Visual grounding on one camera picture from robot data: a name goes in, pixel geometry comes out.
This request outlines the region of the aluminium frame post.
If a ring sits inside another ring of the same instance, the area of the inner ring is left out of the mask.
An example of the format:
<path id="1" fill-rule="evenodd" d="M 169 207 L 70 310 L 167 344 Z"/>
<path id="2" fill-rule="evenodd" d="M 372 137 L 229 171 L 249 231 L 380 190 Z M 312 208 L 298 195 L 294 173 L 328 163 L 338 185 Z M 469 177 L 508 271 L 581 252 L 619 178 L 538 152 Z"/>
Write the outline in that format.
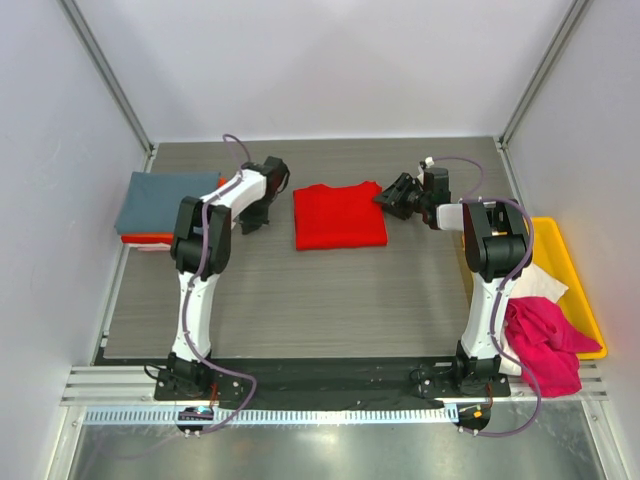
<path id="1" fill-rule="evenodd" d="M 154 143 L 149 138 L 132 104 L 125 94 L 109 60 L 99 45 L 89 23 L 87 22 L 78 3 L 74 0 L 58 0 L 57 4 L 66 16 L 70 26 L 79 38 L 89 59 L 93 63 L 98 75 L 102 79 L 116 106 L 129 125 L 138 143 L 147 155 L 154 151 Z"/>
<path id="2" fill-rule="evenodd" d="M 563 51 L 570 42 L 572 35 L 578 28 L 591 4 L 592 1 L 590 0 L 573 0 L 570 2 L 569 8 L 552 35 L 541 60 L 538 62 L 533 75 L 516 103 L 503 132 L 495 138 L 499 151 L 507 150 L 510 141 L 513 139 L 528 110 L 559 61 Z"/>

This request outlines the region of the white t shirt in bin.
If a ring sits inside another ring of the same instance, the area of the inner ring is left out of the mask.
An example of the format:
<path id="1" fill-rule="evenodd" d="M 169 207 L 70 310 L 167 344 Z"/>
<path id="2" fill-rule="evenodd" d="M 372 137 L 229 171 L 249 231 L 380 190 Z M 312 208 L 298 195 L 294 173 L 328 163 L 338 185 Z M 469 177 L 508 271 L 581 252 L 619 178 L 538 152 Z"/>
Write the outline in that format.
<path id="1" fill-rule="evenodd" d="M 515 281 L 510 300 L 525 297 L 543 297 L 553 303 L 558 303 L 568 290 L 569 287 L 567 285 L 551 276 L 537 264 L 532 263 L 522 271 L 520 277 Z M 500 332 L 500 345 L 511 359 L 501 358 L 499 372 L 509 376 L 520 376 L 522 369 L 514 362 L 514 360 L 519 359 L 519 356 L 507 340 L 507 326 L 508 320 L 505 319 Z"/>

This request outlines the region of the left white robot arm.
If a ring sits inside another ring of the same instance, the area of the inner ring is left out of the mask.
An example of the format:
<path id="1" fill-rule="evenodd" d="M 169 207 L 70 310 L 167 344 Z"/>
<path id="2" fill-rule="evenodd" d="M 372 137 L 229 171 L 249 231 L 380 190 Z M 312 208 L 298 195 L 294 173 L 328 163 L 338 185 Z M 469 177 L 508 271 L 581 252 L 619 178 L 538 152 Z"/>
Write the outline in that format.
<path id="1" fill-rule="evenodd" d="M 156 392 L 200 396 L 212 387 L 210 323 L 216 285 L 231 256 L 232 230 L 250 234 L 269 223 L 269 207 L 290 170 L 277 157 L 246 162 L 218 189 L 185 197 L 170 248 L 179 274 L 179 326 Z"/>

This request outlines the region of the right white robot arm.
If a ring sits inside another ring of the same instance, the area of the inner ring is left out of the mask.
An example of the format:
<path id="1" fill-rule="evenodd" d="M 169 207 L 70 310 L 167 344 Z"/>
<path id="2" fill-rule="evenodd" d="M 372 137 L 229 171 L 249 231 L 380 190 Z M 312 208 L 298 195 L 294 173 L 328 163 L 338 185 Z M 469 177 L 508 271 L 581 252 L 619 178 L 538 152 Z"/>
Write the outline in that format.
<path id="1" fill-rule="evenodd" d="M 419 214 L 433 230 L 462 234 L 473 282 L 466 328 L 449 368 L 420 371 L 419 391 L 435 395 L 443 387 L 446 393 L 459 396 L 483 394 L 504 378 L 500 366 L 506 353 L 500 330 L 515 283 L 533 257 L 531 217 L 512 199 L 452 202 L 449 173 L 436 167 L 425 167 L 419 177 L 401 174 L 374 202 L 398 219 Z"/>

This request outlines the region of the red t shirt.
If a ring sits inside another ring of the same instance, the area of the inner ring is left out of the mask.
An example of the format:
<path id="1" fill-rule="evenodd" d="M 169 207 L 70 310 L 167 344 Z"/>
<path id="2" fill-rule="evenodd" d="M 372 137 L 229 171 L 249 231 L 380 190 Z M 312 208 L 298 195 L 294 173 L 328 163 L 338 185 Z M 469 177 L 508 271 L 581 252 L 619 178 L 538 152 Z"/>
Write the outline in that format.
<path id="1" fill-rule="evenodd" d="M 293 192 L 295 247 L 299 251 L 382 247 L 388 234 L 374 198 L 382 187 L 372 181 L 330 187 L 311 185 Z"/>

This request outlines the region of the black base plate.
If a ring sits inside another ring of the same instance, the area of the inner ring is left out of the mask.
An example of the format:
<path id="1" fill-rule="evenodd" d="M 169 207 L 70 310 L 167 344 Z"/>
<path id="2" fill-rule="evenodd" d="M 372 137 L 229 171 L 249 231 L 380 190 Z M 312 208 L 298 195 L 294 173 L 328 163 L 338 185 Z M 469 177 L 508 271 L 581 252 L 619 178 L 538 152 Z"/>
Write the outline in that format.
<path id="1" fill-rule="evenodd" d="M 506 398 L 506 376 L 463 377 L 452 356 L 370 358 L 227 358 L 211 370 L 170 355 L 158 367 L 159 401 L 217 401 L 222 409 L 402 411 L 436 409 L 445 399 Z"/>

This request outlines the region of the right aluminium frame post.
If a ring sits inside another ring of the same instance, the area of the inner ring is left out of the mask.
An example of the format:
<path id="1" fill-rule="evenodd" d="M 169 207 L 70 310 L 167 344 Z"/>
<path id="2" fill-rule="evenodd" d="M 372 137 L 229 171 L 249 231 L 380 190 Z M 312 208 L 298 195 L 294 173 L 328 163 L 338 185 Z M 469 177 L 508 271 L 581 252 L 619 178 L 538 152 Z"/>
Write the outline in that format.
<path id="1" fill-rule="evenodd" d="M 495 138 L 499 151 L 507 150 L 510 141 L 513 139 L 528 110 L 559 61 L 563 51 L 570 42 L 572 35 L 578 28 L 591 4 L 592 1 L 590 0 L 573 0 L 570 2 L 569 8 L 552 35 L 541 60 L 538 62 L 533 75 L 516 103 L 503 132 Z"/>

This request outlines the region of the yellow plastic bin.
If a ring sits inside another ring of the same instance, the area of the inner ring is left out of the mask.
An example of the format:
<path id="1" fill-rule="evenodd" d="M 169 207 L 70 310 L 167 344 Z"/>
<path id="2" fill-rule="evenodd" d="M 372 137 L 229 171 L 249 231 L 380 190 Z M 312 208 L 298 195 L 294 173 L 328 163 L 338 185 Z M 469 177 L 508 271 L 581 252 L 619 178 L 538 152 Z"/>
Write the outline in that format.
<path id="1" fill-rule="evenodd" d="M 463 233 L 465 258 L 472 272 L 470 313 L 457 349 L 469 358 L 492 359 L 502 328 L 507 302 L 521 270 L 537 264 L 569 287 L 559 300 L 566 319 L 577 330 L 596 340 L 601 348 L 580 353 L 583 360 L 607 355 L 607 348 L 588 303 L 577 270 L 559 227 L 550 217 L 516 218 L 501 230 L 484 213 L 461 211 L 448 226 Z"/>

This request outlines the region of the left aluminium frame post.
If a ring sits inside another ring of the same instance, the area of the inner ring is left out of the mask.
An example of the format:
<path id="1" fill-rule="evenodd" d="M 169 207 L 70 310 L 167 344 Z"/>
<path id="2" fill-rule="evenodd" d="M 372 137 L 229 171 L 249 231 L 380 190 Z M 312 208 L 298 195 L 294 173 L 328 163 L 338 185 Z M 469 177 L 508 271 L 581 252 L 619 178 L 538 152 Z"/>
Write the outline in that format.
<path id="1" fill-rule="evenodd" d="M 129 125 L 138 143 L 147 155 L 154 151 L 154 143 L 149 138 L 132 104 L 125 94 L 109 60 L 99 45 L 89 23 L 87 22 L 78 3 L 74 0 L 58 0 L 57 4 L 66 16 L 70 26 L 79 38 L 89 59 L 93 63 L 98 75 L 102 79 L 116 106 Z"/>

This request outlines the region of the magenta t shirt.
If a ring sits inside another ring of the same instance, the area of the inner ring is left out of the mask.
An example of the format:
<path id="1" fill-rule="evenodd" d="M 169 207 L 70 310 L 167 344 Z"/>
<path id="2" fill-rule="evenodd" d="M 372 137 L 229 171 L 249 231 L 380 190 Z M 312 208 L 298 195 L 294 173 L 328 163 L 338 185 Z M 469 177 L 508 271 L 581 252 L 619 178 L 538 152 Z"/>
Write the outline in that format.
<path id="1" fill-rule="evenodd" d="M 525 366 L 521 378 L 544 398 L 569 396 L 582 389 L 580 353 L 601 345 L 566 319 L 561 308 L 544 297 L 511 299 L 505 314 L 505 338 Z"/>

